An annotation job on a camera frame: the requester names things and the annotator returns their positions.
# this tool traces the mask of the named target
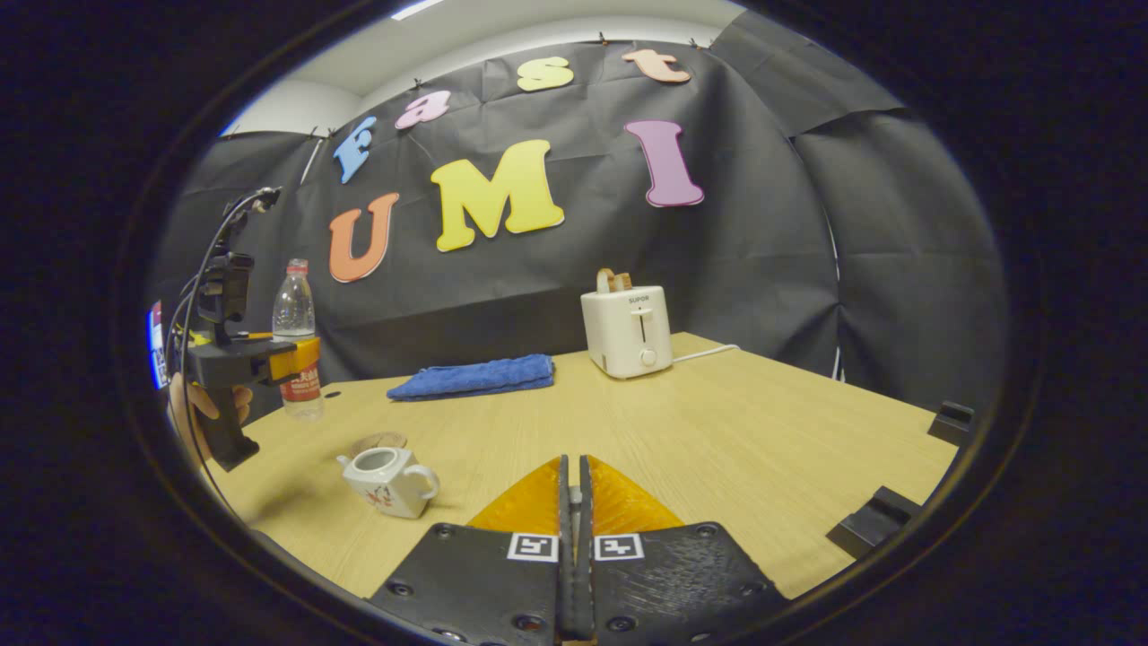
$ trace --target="black handle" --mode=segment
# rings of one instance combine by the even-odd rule
[[[219,417],[209,419],[201,411],[195,410],[199,417],[200,428],[203,429],[203,439],[211,450],[211,456],[216,462],[223,467],[224,472],[230,472],[236,465],[255,456],[259,451],[259,445],[243,435],[239,427],[239,411],[235,410],[235,395],[230,387],[217,389],[204,389],[211,404],[216,405]]]

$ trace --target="letter m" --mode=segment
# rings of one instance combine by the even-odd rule
[[[470,159],[458,159],[430,173],[442,194],[442,235],[437,247],[449,251],[474,242],[466,212],[487,238],[494,238],[510,199],[506,229],[511,233],[557,226],[566,216],[554,205],[543,157],[550,141],[532,139],[506,148],[495,176],[487,179]]]

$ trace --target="white toaster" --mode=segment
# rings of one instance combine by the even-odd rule
[[[603,373],[628,380],[669,368],[669,316],[660,286],[582,294],[590,359]]]

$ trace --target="foam letter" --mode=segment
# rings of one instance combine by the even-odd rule
[[[359,257],[351,257],[351,236],[355,233],[355,220],[363,212],[351,209],[339,213],[331,220],[331,277],[340,282],[352,282],[366,278],[374,271],[382,256],[387,255],[387,241],[390,236],[390,207],[398,201],[398,193],[387,193],[375,197],[366,210],[374,220],[371,224],[371,246]]]
[[[653,49],[638,49],[637,52],[622,54],[622,60],[634,61],[638,64],[638,69],[642,70],[642,73],[654,80],[661,80],[665,83],[685,83],[690,79],[690,72],[669,69],[669,65],[666,63],[677,62],[677,59],[670,56],[669,54],[659,54]]]
[[[705,197],[701,188],[690,180],[677,145],[682,126],[672,120],[631,120],[626,131],[638,138],[650,169],[646,201],[656,207],[696,204]]]
[[[343,166],[342,184],[347,184],[347,180],[355,174],[358,166],[363,165],[367,155],[371,154],[366,150],[366,147],[371,145],[371,131],[367,129],[374,125],[374,122],[375,118],[373,116],[363,119],[363,123],[352,130],[347,139],[335,148],[335,158]]]
[[[566,59],[551,56],[535,59],[518,65],[518,86],[527,92],[558,87],[574,80],[574,72],[566,68],[571,64]]]
[[[463,209],[487,238],[494,238],[507,197],[506,229],[511,233],[561,224],[566,216],[554,205],[546,182],[543,157],[549,149],[550,141],[543,139],[514,143],[503,153],[490,180],[470,159],[450,162],[430,173],[430,181],[439,185],[442,194],[439,250],[458,249],[474,241],[474,229],[466,225]]]
[[[450,89],[432,92],[426,96],[419,96],[406,106],[406,111],[395,122],[395,127],[403,130],[419,122],[434,120],[447,114],[447,99],[450,99]]]

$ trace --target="plastic water bottle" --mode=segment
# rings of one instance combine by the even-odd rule
[[[293,258],[287,263],[287,278],[276,296],[271,335],[277,342],[290,343],[315,338],[315,299],[311,297],[311,285],[307,282],[305,259]],[[284,398],[284,411],[292,418],[323,418],[318,361],[303,369],[298,379],[280,384],[279,392]]]

